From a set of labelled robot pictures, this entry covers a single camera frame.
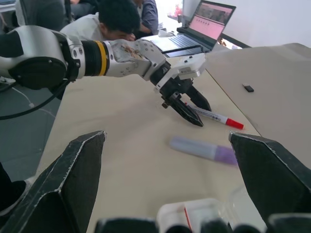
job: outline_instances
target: gray floor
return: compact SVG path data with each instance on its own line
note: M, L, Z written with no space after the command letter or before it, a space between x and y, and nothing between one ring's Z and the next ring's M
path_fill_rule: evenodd
M30 90L21 86L16 89L23 92L35 106L51 96L47 89ZM59 105L60 100L54 99L43 109L55 116ZM0 116L29 108L27 99L12 89L0 94ZM12 181L35 175L53 123L54 117L41 110L0 121L0 161Z

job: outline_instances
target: person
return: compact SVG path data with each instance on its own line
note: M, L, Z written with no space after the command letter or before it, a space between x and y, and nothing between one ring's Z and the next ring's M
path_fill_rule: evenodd
M134 0L140 16L140 27L135 36L137 39L144 36L156 35L158 32L158 13L155 0Z
M37 25L54 31L64 27L64 4L61 0L16 0L15 9L19 26Z
M132 0L101 0L99 12L87 15L64 27L61 32L80 40L134 41L139 29L139 14Z
M95 14L98 10L97 0L70 0L70 3L74 19L79 19L89 14Z
M32 183L33 178L12 182L0 162L0 217L8 216L11 213L27 194Z

